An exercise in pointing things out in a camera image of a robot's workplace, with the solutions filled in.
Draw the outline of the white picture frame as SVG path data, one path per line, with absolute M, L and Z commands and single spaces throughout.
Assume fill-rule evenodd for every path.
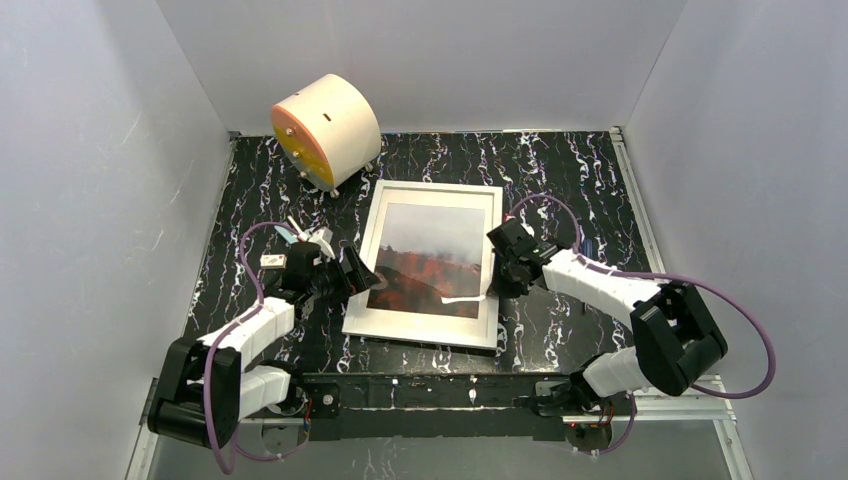
M 494 349 L 487 234 L 503 220 L 502 201 L 494 186 L 378 181 L 359 253 L 378 282 L 349 300 L 343 333 Z

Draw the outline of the light blue stapler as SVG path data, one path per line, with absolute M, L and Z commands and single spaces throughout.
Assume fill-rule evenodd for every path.
M 302 241 L 301 235 L 285 223 L 276 224 L 274 230 L 288 245 Z

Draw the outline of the cylindrical beige drawer cabinet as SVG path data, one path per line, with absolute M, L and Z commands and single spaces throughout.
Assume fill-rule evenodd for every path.
M 352 175 L 372 171 L 381 152 L 373 109 L 336 74 L 326 74 L 273 105 L 270 121 L 300 177 L 332 198 Z

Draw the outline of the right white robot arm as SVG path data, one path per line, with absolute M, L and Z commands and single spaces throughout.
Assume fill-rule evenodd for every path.
M 631 331 L 633 346 L 597 355 L 570 374 L 557 395 L 574 407 L 651 387 L 679 396 L 728 352 L 690 282 L 626 276 L 570 248 L 536 240 L 514 218 L 487 237 L 495 252 L 491 294 L 518 298 L 537 285 L 574 297 Z

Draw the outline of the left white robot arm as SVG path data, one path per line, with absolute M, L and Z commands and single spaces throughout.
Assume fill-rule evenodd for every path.
M 267 407 L 302 414 L 310 401 L 291 366 L 255 358 L 316 304 L 344 304 L 379 282 L 354 248 L 326 255 L 313 242 L 266 257 L 263 270 L 261 301 L 217 331 L 169 346 L 147 414 L 150 431 L 222 447 L 241 420 Z

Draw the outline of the white staple box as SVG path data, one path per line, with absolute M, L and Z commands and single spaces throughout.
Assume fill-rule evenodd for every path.
M 285 254 L 263 254 L 260 257 L 261 269 L 283 269 L 287 264 Z

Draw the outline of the blue red screwdriver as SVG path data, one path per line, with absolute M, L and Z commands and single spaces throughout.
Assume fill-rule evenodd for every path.
M 595 250 L 593 241 L 589 238 L 585 238 L 581 243 L 581 253 L 587 258 L 594 259 L 595 258 Z

